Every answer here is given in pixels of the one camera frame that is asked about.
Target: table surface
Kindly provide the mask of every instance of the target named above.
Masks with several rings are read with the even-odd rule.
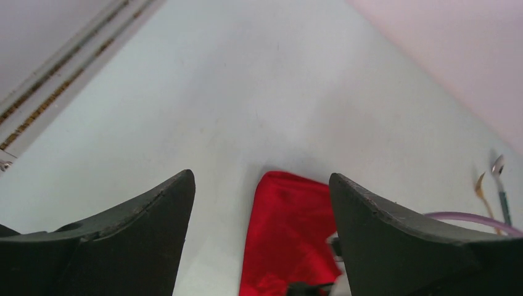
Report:
[[[175,294],[235,295],[264,172],[486,215],[500,153],[523,226],[523,158],[342,0],[167,1],[0,178],[0,223],[53,231],[190,168]]]

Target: cable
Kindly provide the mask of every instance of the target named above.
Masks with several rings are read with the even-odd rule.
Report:
[[[500,230],[506,232],[509,236],[523,237],[523,231],[504,224],[503,222],[499,222],[497,220],[480,215],[461,212],[435,212],[426,213],[425,216],[436,220],[459,220],[474,222],[482,225],[492,226],[494,228],[499,228]]]

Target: folded red cloth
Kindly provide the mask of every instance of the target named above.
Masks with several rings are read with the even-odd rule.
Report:
[[[334,282],[329,186],[282,171],[260,180],[245,241],[240,296],[285,295],[291,282]]]

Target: white table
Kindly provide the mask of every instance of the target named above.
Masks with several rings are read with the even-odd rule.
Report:
[[[190,168],[175,294],[236,295],[267,170],[486,215],[499,153],[521,227],[523,158],[343,1],[168,1],[0,178],[0,223],[53,231]]]

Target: pink wall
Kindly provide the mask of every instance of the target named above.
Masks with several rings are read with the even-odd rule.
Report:
[[[523,154],[523,1],[347,2]]]

